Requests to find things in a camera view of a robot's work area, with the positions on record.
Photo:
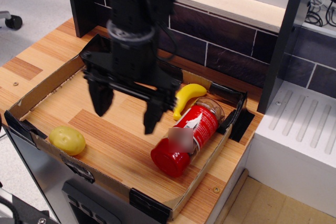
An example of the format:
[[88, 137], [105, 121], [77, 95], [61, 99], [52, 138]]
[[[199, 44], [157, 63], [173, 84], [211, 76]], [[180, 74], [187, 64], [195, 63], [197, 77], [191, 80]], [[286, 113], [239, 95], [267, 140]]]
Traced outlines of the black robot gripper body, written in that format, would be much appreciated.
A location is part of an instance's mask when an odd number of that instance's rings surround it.
[[176, 42], [164, 22], [137, 33], [108, 23], [109, 37], [95, 35], [80, 53], [86, 66], [85, 79], [104, 83], [113, 92], [117, 90], [146, 103], [157, 99], [167, 109], [174, 108], [179, 83], [160, 68], [159, 62], [169, 61], [175, 54], [158, 56], [160, 31]]

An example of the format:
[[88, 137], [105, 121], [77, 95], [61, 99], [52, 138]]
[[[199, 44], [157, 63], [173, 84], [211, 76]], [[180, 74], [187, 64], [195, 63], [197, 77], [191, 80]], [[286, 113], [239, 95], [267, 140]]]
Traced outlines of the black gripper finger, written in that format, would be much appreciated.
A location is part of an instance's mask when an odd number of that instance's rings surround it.
[[147, 110], [144, 114], [145, 135], [152, 134], [154, 128], [161, 120], [163, 113], [166, 112], [166, 106], [161, 100], [151, 100], [147, 103]]
[[88, 80], [89, 93], [95, 112], [103, 116], [112, 104], [113, 90], [104, 83]]

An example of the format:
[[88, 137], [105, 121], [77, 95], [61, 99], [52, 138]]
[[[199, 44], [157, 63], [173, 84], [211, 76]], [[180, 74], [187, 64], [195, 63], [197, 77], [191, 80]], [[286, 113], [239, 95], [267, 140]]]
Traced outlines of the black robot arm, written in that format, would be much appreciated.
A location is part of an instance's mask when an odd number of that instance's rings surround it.
[[164, 112], [176, 104], [179, 83], [159, 66], [159, 33], [175, 0], [110, 0], [108, 52], [85, 51], [85, 79], [95, 112], [103, 116], [119, 91], [147, 104], [145, 133], [151, 134]]

